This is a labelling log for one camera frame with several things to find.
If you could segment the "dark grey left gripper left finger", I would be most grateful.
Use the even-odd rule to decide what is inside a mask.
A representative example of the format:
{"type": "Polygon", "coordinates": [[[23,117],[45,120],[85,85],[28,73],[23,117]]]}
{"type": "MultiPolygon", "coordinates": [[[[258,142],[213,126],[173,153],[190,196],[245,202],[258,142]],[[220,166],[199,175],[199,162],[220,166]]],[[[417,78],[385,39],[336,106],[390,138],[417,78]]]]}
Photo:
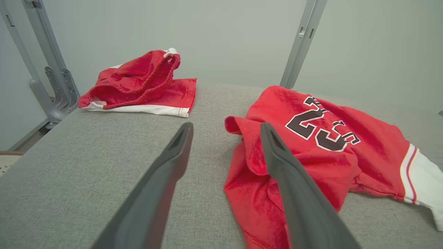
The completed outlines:
{"type": "Polygon", "coordinates": [[[93,249],[159,249],[177,181],[187,168],[193,123],[184,123],[106,225],[93,249]]]}

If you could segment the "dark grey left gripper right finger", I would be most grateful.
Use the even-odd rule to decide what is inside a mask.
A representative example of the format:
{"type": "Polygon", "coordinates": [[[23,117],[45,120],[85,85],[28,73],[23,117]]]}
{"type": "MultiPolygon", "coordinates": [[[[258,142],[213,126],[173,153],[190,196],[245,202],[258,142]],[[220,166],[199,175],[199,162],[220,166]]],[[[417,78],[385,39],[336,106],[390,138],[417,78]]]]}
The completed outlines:
{"type": "Polygon", "coordinates": [[[264,122],[260,132],[267,171],[281,194],[291,246],[359,249],[350,230],[275,129],[264,122]]]}

